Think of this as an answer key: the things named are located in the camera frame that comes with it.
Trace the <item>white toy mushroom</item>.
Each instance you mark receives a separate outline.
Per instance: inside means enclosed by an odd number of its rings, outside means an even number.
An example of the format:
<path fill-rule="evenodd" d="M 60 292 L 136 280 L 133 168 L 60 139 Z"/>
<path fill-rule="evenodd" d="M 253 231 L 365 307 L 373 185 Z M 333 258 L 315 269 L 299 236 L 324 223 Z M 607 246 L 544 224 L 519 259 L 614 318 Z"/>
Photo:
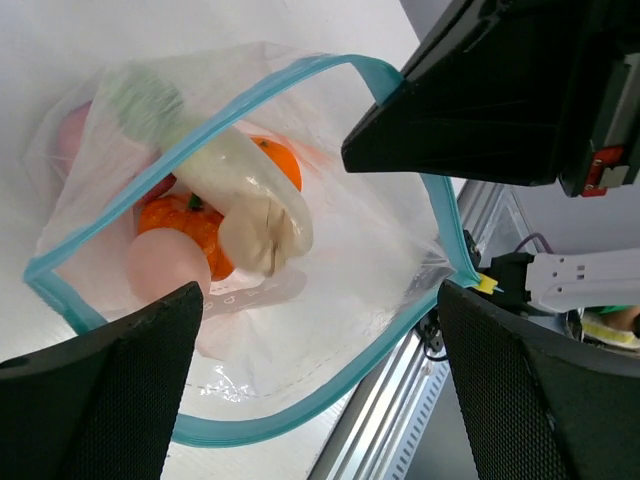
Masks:
<path fill-rule="evenodd" d="M 293 256 L 295 235 L 286 211 L 269 198 L 235 203 L 219 227 L 222 251 L 237 269 L 272 277 Z"/>

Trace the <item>pink toy egg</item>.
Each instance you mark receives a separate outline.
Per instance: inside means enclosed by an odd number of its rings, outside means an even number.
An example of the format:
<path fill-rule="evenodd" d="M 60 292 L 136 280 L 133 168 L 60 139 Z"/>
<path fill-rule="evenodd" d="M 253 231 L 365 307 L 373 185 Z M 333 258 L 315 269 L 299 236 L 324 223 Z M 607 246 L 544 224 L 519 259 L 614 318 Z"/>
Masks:
<path fill-rule="evenodd" d="M 211 285 L 211 271 L 199 245 L 175 229 L 157 228 L 138 235 L 125 256 L 125 272 L 132 293 L 153 302 L 196 282 L 202 294 Z"/>

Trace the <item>clear zip top bag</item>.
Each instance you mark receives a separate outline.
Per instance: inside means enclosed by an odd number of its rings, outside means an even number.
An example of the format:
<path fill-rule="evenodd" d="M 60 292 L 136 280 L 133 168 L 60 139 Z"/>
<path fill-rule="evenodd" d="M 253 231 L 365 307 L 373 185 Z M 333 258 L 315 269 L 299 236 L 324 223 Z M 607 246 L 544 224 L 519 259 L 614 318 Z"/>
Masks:
<path fill-rule="evenodd" d="M 145 67 L 174 84 L 202 123 L 167 153 L 125 136 L 103 87 Z M 234 267 L 203 295 L 173 438 L 194 447 L 260 442 L 342 397 L 436 304 L 444 280 L 479 283 L 450 179 L 346 171 L 354 114 L 342 94 L 381 106 L 403 81 L 387 62 L 265 42 L 100 69 L 44 115 L 24 162 L 49 215 L 25 283 L 75 336 L 153 302 L 131 291 L 125 256 L 136 202 L 187 155 L 235 127 L 296 157 L 314 240 L 272 277 Z M 59 123 L 91 101 L 70 173 L 55 162 Z"/>

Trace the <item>purple toy onion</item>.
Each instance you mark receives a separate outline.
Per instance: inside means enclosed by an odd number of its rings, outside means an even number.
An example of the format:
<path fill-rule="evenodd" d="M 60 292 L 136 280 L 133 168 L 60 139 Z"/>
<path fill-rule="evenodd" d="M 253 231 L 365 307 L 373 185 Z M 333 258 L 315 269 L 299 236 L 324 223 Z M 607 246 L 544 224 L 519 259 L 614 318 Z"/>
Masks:
<path fill-rule="evenodd" d="M 91 101 L 70 111 L 59 123 L 56 147 L 53 158 L 59 169 L 67 176 L 70 173 L 82 143 L 85 123 L 91 108 Z M 136 202 L 136 206 L 145 206 L 155 199 L 166 194 L 176 183 L 173 174 L 168 174 L 157 183 L 151 190 Z"/>

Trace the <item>orange toy fruit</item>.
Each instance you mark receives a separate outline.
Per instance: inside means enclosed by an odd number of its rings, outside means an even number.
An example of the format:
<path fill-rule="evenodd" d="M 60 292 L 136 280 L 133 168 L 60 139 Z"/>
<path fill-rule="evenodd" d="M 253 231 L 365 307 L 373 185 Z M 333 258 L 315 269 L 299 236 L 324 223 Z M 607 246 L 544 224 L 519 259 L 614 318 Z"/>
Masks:
<path fill-rule="evenodd" d="M 302 175 L 295 155 L 284 145 L 265 137 L 251 136 L 251 140 L 276 164 L 298 191 L 302 191 Z"/>

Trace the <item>orange toy pumpkin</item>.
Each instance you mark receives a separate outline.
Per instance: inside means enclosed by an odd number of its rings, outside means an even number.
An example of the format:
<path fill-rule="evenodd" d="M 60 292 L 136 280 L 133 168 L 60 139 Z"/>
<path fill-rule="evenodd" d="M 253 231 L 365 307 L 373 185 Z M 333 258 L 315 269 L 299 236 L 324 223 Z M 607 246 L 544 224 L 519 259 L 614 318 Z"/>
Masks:
<path fill-rule="evenodd" d="M 195 194 L 169 194 L 151 201 L 142 209 L 138 233 L 170 228 L 186 234 L 207 257 L 212 280 L 221 281 L 234 271 L 219 243 L 218 231 L 223 219 L 218 211 Z"/>

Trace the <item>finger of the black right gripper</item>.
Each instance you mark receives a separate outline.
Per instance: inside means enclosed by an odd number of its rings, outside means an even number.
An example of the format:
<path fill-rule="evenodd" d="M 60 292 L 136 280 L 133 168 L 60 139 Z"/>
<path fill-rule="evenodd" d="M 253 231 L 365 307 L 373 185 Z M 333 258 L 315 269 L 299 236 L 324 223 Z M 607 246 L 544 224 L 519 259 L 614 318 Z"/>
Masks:
<path fill-rule="evenodd" d="M 403 81 L 342 146 L 352 173 L 515 185 L 559 173 L 557 149 L 589 1 L 455 1 Z"/>

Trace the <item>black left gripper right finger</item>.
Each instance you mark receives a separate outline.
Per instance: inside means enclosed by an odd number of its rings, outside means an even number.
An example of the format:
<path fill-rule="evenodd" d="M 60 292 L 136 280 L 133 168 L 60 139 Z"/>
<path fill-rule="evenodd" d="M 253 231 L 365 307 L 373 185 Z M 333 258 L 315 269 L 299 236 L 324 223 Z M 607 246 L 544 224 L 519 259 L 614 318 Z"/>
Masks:
<path fill-rule="evenodd" d="M 639 361 L 444 282 L 444 343 L 482 479 L 636 479 Z"/>

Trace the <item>white toy radish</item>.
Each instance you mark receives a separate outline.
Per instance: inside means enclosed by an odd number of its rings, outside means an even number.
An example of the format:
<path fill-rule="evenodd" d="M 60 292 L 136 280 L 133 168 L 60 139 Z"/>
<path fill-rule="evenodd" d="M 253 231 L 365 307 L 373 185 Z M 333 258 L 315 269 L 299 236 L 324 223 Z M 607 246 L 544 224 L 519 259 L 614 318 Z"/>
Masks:
<path fill-rule="evenodd" d="M 167 153 L 200 126 L 187 114 L 179 89 L 145 67 L 127 67 L 108 74 L 105 95 L 123 134 Z M 302 194 L 272 160 L 244 133 L 229 127 L 172 170 L 192 193 L 222 214 L 240 200 L 269 198 L 288 214 L 295 235 L 292 258 L 313 245 L 311 214 Z"/>

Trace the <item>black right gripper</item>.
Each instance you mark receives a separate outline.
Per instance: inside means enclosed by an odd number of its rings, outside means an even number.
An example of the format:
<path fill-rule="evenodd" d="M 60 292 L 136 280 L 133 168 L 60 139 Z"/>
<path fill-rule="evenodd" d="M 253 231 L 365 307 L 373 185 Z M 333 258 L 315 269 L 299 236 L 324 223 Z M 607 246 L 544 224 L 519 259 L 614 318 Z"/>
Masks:
<path fill-rule="evenodd" d="M 599 197 L 639 177 L 639 3 L 589 1 L 556 150 L 568 197 Z"/>

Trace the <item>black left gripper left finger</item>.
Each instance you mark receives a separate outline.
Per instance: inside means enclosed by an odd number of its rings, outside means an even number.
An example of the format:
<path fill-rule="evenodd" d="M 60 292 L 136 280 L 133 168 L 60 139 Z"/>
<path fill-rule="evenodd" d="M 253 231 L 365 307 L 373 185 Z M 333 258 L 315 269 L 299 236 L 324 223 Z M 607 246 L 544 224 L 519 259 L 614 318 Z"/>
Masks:
<path fill-rule="evenodd" d="M 157 479 L 203 313 L 191 282 L 1 364 L 4 479 Z"/>

